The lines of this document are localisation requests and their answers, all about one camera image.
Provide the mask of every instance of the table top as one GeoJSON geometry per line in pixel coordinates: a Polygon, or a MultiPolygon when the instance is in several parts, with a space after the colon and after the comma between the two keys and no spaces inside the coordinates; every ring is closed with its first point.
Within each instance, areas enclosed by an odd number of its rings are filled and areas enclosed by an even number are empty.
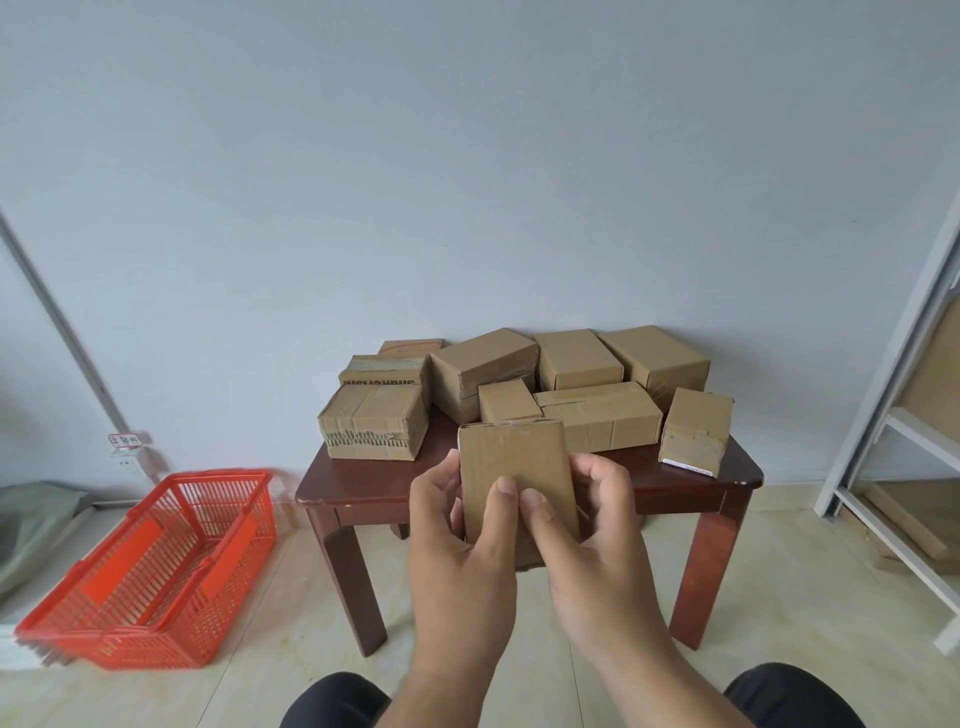
{"type": "MultiPolygon", "coordinates": [[[[297,489],[301,505],[347,505],[405,503],[410,496],[410,481],[446,457],[457,447],[457,425],[437,407],[430,411],[430,427],[417,459],[347,460],[333,459],[324,444],[297,489]]],[[[602,452],[630,471],[638,491],[673,491],[689,488],[758,488],[763,471],[733,437],[720,464],[720,476],[712,478],[657,461],[659,445],[624,448],[602,452]]]]}

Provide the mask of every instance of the shopping basket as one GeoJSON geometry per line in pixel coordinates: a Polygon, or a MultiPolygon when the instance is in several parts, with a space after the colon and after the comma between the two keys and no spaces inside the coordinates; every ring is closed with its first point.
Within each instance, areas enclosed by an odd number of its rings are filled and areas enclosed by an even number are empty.
{"type": "Polygon", "coordinates": [[[270,479],[164,478],[14,634],[106,669],[203,667],[274,547],[270,479]]]}

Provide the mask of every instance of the left hand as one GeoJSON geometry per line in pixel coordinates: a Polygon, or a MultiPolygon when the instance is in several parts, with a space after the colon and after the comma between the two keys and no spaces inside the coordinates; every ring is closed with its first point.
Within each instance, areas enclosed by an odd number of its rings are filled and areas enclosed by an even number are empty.
{"type": "Polygon", "coordinates": [[[516,484],[492,484],[474,546],[454,536],[463,522],[460,452],[410,485],[410,593],[417,641],[411,673],[488,686],[516,620],[516,484]]]}

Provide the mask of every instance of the shelving unit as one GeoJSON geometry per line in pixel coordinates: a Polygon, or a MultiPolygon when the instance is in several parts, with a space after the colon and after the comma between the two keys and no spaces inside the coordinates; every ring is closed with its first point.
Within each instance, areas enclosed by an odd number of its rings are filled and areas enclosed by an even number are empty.
{"type": "Polygon", "coordinates": [[[953,202],[948,219],[924,266],[890,347],[880,362],[867,397],[815,506],[820,516],[833,516],[841,503],[846,505],[950,608],[954,617],[934,640],[937,648],[945,654],[960,648],[960,594],[927,565],[912,545],[878,518],[855,489],[857,475],[867,454],[888,427],[960,473],[960,442],[951,439],[904,406],[899,406],[904,389],[917,370],[934,329],[947,306],[958,294],[958,233],[960,194],[953,202]]]}

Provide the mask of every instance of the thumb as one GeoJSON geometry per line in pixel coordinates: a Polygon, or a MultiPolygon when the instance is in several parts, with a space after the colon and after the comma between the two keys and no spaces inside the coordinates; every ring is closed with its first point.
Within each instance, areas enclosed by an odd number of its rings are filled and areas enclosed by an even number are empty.
{"type": "Polygon", "coordinates": [[[564,528],[557,511],[543,493],[534,488],[524,490],[520,494],[520,512],[547,570],[554,571],[562,563],[579,556],[577,542],[564,528]]]}
{"type": "Polygon", "coordinates": [[[485,554],[512,570],[518,519],[516,483],[510,477],[498,477],[487,493],[483,527],[473,546],[474,552],[485,554]]]}

